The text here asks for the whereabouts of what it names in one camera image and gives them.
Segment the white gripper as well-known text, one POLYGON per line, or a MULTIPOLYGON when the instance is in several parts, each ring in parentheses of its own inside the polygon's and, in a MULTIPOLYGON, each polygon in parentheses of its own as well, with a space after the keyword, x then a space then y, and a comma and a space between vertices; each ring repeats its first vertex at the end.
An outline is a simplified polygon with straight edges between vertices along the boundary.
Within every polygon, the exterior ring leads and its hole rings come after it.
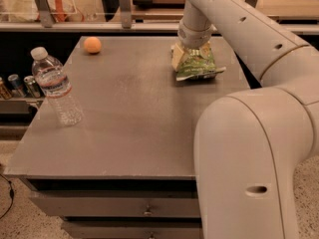
POLYGON ((188 56, 187 48, 199 49, 199 54, 203 58, 209 58, 211 56, 211 47, 208 42, 211 33, 212 29, 210 27, 195 31, 187 27, 183 20, 180 20, 177 30, 180 43, 175 43, 171 47, 171 65, 176 72, 188 56))

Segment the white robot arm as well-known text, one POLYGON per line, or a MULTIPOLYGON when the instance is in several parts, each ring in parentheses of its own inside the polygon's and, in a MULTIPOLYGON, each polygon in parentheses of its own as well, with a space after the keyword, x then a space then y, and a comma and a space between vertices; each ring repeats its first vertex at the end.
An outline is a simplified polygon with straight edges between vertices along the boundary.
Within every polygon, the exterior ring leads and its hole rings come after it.
POLYGON ((319 53, 242 0, 185 0, 189 48, 216 28, 260 86, 214 101, 194 135, 204 239, 299 239, 293 174, 318 151, 319 53))

